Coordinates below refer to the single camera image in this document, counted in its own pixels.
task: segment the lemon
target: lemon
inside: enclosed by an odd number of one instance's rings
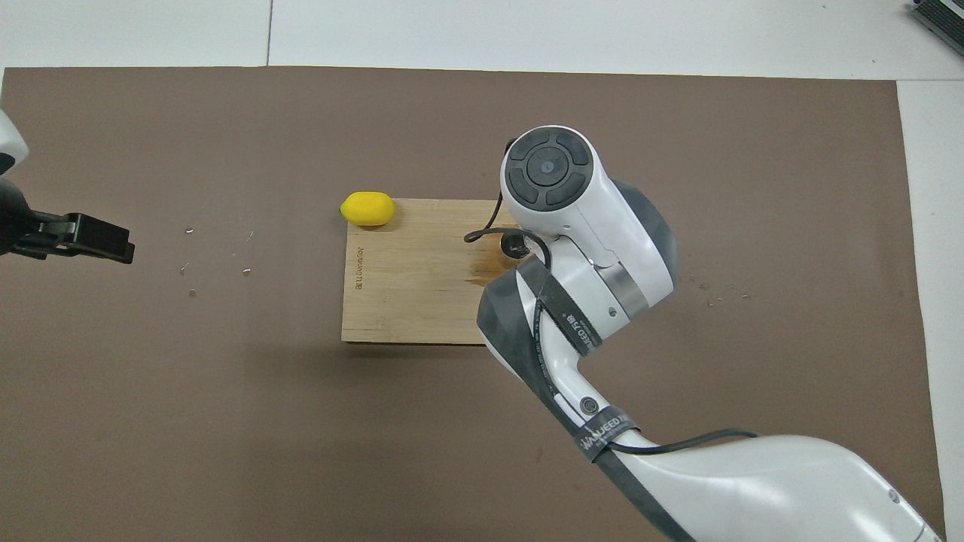
[[[395,202],[385,192],[353,192],[338,208],[355,226],[382,226],[395,214]]]

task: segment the yellow object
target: yellow object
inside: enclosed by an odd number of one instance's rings
[[[354,192],[338,208],[355,226],[382,226],[395,214],[395,202],[385,192]]]

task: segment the wooden cutting board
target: wooden cutting board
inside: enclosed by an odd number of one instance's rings
[[[475,314],[483,287],[519,262],[485,226],[495,202],[395,199],[384,226],[348,224],[341,340],[482,344]],[[503,207],[494,227],[514,226]]]

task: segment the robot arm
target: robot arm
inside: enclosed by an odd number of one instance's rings
[[[939,541],[870,465],[826,441],[775,436],[654,453],[661,448],[577,365],[672,291],[672,232],[564,126],[530,130],[508,149],[501,190],[549,253],[486,287],[477,319],[486,345],[668,538]]]
[[[128,230],[82,213],[55,215],[34,211],[12,182],[2,178],[27,157],[27,144],[0,111],[0,255],[36,259],[48,255],[104,257],[130,263],[134,245]]]

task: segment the white tile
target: white tile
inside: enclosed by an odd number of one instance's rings
[[[910,2],[276,0],[272,65],[964,78]]]
[[[964,540],[964,81],[900,81],[897,96],[945,521],[957,541]]]
[[[0,1],[0,66],[262,66],[271,0]]]

